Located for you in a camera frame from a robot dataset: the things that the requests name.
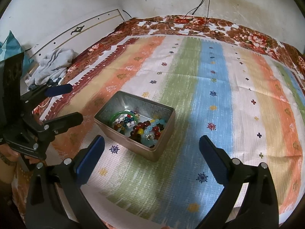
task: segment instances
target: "yellow bead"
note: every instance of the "yellow bead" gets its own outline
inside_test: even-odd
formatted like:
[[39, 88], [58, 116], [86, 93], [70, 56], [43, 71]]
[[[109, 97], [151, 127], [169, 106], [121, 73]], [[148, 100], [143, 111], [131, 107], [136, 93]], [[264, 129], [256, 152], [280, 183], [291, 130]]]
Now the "yellow bead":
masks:
[[142, 128], [140, 128], [139, 130], [138, 130], [138, 134], [143, 134], [144, 133], [144, 130], [142, 129]]

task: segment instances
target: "bedsheet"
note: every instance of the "bedsheet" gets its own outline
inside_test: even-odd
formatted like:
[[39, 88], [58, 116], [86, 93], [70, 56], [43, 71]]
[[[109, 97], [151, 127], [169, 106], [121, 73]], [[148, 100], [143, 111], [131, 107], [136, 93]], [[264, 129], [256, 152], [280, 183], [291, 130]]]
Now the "bedsheet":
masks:
[[[202, 135], [244, 164], [268, 164], [279, 223], [304, 194], [301, 54], [257, 31], [218, 19], [205, 26], [205, 20], [168, 16], [124, 23], [69, 68], [65, 83], [74, 86], [72, 94], [35, 111], [41, 119], [83, 114], [82, 125], [52, 143], [61, 159], [74, 157], [96, 134], [105, 137], [105, 152], [83, 192], [101, 219], [115, 227], [194, 228], [204, 218], [223, 186], [199, 152]], [[158, 162], [108, 139], [94, 123], [94, 115], [118, 90], [176, 109], [173, 136]], [[26, 197], [22, 180], [29, 178], [17, 169], [20, 211]]]

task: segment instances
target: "tattoo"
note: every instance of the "tattoo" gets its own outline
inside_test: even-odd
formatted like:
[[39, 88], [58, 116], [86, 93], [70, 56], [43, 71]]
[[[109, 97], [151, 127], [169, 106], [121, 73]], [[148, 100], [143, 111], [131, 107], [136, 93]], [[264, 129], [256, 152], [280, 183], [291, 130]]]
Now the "tattoo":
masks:
[[0, 158], [2, 159], [2, 161], [7, 164], [8, 166], [14, 166], [16, 165], [16, 162], [10, 161], [7, 159], [6, 156], [4, 156], [1, 152], [0, 152]]

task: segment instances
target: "gray towel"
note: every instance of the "gray towel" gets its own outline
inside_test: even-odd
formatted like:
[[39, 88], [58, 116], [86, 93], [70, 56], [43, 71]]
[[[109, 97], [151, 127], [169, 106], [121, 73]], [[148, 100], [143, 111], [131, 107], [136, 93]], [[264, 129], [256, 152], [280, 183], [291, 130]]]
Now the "gray towel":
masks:
[[67, 72], [67, 67], [71, 65], [75, 52], [70, 49], [59, 48], [47, 54], [39, 63], [29, 80], [29, 85], [41, 85], [50, 79], [63, 78]]

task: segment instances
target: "pillow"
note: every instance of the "pillow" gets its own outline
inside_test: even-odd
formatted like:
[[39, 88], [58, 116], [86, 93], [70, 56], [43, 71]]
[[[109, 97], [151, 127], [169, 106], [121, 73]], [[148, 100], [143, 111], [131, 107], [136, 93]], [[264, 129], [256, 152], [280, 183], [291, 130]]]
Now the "pillow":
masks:
[[[21, 52], [23, 52], [21, 45], [19, 44], [18, 40], [15, 38], [13, 33], [10, 31], [4, 43], [3, 44], [0, 43], [0, 61], [8, 59]], [[27, 73], [33, 61], [34, 61], [33, 59], [29, 59], [27, 54], [24, 53], [22, 76], [24, 76]]]

